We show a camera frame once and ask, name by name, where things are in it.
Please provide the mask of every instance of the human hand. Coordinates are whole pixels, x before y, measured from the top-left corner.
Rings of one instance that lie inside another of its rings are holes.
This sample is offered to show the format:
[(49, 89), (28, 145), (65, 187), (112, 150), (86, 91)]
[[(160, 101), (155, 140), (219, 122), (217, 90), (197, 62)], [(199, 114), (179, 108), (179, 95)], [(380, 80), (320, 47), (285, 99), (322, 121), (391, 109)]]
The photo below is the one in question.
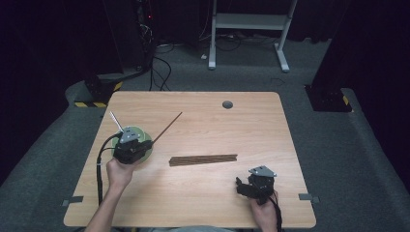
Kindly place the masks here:
[(135, 169), (136, 162), (133, 164), (123, 164), (116, 158), (113, 158), (106, 164), (109, 186), (124, 190), (132, 179), (132, 173)]
[[(271, 197), (276, 203), (278, 203), (277, 191), (275, 191), (275, 195), (272, 195)], [(268, 200), (265, 204), (258, 205), (257, 200), (251, 198), (249, 199), (249, 202), (252, 208), (253, 218), (259, 228), (261, 228), (263, 232), (278, 232), (278, 218), (274, 203)]]

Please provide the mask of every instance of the wooden skewer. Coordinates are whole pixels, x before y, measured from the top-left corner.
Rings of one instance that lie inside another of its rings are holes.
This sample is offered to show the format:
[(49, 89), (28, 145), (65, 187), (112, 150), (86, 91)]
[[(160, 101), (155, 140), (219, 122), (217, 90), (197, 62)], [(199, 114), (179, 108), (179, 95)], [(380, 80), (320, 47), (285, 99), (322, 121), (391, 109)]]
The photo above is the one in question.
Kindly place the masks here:
[(169, 166), (194, 165), (202, 163), (214, 163), (225, 161), (236, 161), (238, 155), (212, 155), (212, 156), (189, 156), (189, 157), (172, 157), (169, 160)]

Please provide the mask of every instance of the dark background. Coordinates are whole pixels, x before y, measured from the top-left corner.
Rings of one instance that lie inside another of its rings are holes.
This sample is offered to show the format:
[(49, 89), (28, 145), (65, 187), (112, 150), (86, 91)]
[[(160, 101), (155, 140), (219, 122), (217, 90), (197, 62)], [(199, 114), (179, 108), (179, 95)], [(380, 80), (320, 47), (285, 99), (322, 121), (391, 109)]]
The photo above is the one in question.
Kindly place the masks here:
[[(195, 44), (195, 38), (204, 28), (206, 34), (210, 31), (207, 15), (212, 10), (212, 2), (211, 8), (206, 0), (161, 3), (152, 0), (149, 3), (150, 9), (146, 12), (152, 15), (158, 40)], [(104, 73), (118, 73), (124, 68), (122, 54), (116, 47), (122, 42), (121, 36), (115, 33), (117, 28), (107, 23), (115, 20), (106, 7), (109, 3), (94, 0), (94, 4), (95, 8), (91, 8), (94, 11), (84, 12), (85, 5), (80, 1), (1, 3), (2, 183), (38, 136), (64, 112), (68, 106), (65, 90), (70, 85), (101, 73), (101, 66), (112, 68), (103, 70)], [(245, 0), (235, 0), (232, 4), (219, 1), (219, 10), (231, 13), (244, 10), (285, 13), (287, 7), (285, 0), (260, 0), (258, 4)], [(404, 0), (351, 3), (300, 0), (288, 34), (288, 39), (293, 41), (312, 38), (314, 43), (319, 43), (333, 39), (321, 67), (329, 74), (327, 83), (332, 88), (354, 90), (385, 154), (407, 189), (410, 186), (406, 170), (410, 164), (406, 146), (410, 129), (406, 109), (410, 100), (407, 94), (410, 87), (409, 11), (409, 4)], [(85, 17), (105, 23), (93, 24), (101, 27), (84, 31), (81, 25), (86, 24)], [(89, 42), (93, 42), (94, 51), (85, 45)], [(98, 47), (106, 52), (97, 55)], [(138, 49), (134, 52), (135, 56), (141, 56), (137, 54)], [(95, 63), (97, 56), (105, 58), (105, 65)]]

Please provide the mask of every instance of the forearm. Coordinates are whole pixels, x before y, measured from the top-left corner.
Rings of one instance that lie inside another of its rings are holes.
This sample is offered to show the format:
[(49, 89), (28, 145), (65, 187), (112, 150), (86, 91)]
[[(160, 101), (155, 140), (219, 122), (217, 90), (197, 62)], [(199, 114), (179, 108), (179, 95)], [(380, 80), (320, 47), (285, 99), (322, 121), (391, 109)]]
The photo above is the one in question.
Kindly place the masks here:
[(86, 232), (90, 231), (110, 231), (112, 220), (114, 218), (115, 208), (123, 193), (121, 188), (109, 187), (108, 191), (100, 205), (99, 209), (93, 215), (93, 218), (85, 229)]

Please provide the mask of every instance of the wooden table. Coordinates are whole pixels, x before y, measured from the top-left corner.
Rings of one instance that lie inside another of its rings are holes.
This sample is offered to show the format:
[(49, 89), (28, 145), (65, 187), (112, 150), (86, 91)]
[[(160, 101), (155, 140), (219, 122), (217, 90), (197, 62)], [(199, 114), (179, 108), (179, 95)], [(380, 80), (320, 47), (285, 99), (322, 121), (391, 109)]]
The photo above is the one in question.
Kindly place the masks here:
[[(231, 101), (226, 109), (222, 103)], [(108, 105), (86, 160), (64, 223), (85, 226), (98, 208), (96, 160), (103, 142), (121, 125), (137, 126), (156, 138), (183, 114), (139, 164), (115, 213), (113, 226), (181, 227), (213, 225), (254, 228), (249, 202), (236, 193), (235, 178), (247, 183), (250, 168), (266, 165), (278, 173), (284, 228), (310, 228), (316, 219), (279, 95), (266, 92), (117, 92)], [(175, 156), (238, 154), (237, 161), (169, 166)], [(102, 162), (111, 159), (108, 151)], [(108, 181), (102, 166), (103, 192)]]

